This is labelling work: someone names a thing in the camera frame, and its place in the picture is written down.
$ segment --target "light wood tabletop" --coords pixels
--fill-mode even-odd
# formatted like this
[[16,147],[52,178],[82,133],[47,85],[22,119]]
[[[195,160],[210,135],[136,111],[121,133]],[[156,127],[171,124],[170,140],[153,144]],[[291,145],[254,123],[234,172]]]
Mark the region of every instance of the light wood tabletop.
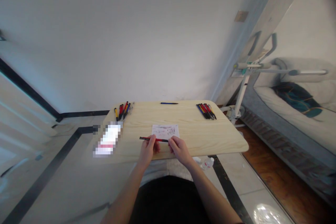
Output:
[[[114,108],[100,129],[93,135],[84,157],[94,163],[122,163],[136,162],[139,157],[143,140],[139,137],[147,137],[152,133],[152,125],[178,124],[180,138],[188,146],[192,156],[216,155],[223,153],[245,152],[249,149],[246,140],[220,111],[217,105],[209,100],[183,100],[172,101],[178,104],[160,104],[157,102],[135,102],[132,114],[128,114],[118,139],[117,147],[112,155],[105,157],[93,157],[93,146],[104,135],[104,128],[110,122],[116,121]],[[217,120],[205,119],[196,104],[210,104]],[[160,142],[161,152],[153,156],[153,160],[174,158],[169,152],[168,144]]]

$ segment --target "sofa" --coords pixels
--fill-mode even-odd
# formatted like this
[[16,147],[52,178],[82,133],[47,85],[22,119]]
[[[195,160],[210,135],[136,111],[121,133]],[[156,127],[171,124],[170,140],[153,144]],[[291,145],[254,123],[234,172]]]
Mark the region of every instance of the sofa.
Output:
[[[327,61],[276,58],[270,69],[327,70],[325,75],[254,73],[246,88],[241,120],[299,175],[336,208],[336,68]],[[271,87],[294,82],[322,107],[312,118],[282,100]]]

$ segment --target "hand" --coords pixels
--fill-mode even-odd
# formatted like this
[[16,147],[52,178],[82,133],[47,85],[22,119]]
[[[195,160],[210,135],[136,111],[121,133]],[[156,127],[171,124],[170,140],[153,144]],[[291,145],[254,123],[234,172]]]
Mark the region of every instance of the hand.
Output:
[[150,135],[150,140],[144,140],[141,145],[137,166],[146,170],[153,158],[153,154],[160,153],[160,144],[155,141],[156,136]]
[[176,158],[188,168],[192,163],[195,163],[191,155],[189,154],[188,147],[181,138],[172,136],[168,139],[168,146],[170,153],[174,153]]

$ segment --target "white wall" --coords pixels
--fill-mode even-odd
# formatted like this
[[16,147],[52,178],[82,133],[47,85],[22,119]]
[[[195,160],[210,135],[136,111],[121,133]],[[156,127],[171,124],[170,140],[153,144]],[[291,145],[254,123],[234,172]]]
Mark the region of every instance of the white wall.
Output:
[[0,57],[58,112],[209,99],[253,0],[0,0]]
[[[319,58],[336,65],[336,0],[294,0],[274,32],[276,57]],[[271,49],[271,39],[265,49]]]

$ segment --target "plastic bottle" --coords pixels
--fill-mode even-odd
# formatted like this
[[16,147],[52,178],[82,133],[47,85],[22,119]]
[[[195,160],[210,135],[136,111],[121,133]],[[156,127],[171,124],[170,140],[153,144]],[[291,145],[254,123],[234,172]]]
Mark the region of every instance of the plastic bottle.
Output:
[[193,159],[195,160],[196,163],[198,163],[199,165],[202,163],[201,159],[199,157],[193,157]]
[[203,164],[201,165],[201,168],[203,169],[203,170],[207,170],[207,169],[209,169],[209,168],[211,168],[214,164],[214,158],[212,158],[212,157],[208,157],[204,162],[203,162]]

